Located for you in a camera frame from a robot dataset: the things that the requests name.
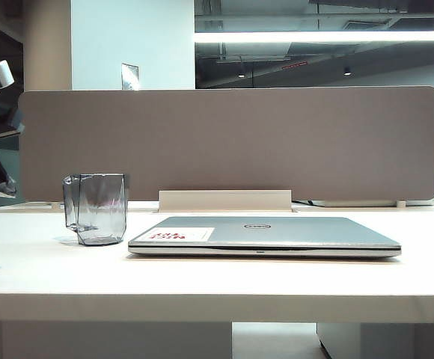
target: ceiling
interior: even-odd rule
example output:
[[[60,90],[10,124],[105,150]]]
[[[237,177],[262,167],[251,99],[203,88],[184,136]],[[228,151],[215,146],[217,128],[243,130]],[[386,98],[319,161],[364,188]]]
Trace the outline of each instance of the ceiling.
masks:
[[[196,32],[434,30],[434,1],[427,0],[195,0]],[[408,68],[415,56],[432,63],[434,44],[297,43],[196,44],[197,88],[318,85],[354,67],[398,58],[385,71]],[[303,81],[308,76],[311,81]]]

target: glass cup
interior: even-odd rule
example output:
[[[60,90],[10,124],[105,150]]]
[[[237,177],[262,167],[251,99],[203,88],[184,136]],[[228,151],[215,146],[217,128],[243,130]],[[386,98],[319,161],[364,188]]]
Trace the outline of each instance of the glass cup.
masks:
[[[66,227],[81,245],[113,245],[126,231],[129,177],[71,174],[63,180]]]

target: desk leg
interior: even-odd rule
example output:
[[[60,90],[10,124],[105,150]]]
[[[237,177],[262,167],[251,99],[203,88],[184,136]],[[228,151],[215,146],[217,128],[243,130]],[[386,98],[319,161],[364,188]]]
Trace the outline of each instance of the desk leg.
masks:
[[[0,343],[0,359],[231,359],[232,324],[0,322]]]

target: dell logo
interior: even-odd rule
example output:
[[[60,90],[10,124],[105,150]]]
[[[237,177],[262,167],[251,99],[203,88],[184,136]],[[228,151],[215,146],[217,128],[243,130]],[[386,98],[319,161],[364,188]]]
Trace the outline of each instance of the dell logo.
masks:
[[[245,228],[251,228],[252,230],[265,230],[266,228],[270,228],[268,224],[246,224]]]

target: desk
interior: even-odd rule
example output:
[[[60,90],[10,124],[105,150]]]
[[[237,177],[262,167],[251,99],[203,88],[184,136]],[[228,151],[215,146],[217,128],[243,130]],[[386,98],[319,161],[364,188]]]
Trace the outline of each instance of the desk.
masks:
[[[284,215],[350,218],[400,242],[403,253],[380,261],[142,258],[126,243],[168,216],[156,203],[132,203],[123,243],[98,248],[77,245],[61,209],[10,206],[0,209],[0,321],[434,322],[434,206],[294,210]]]

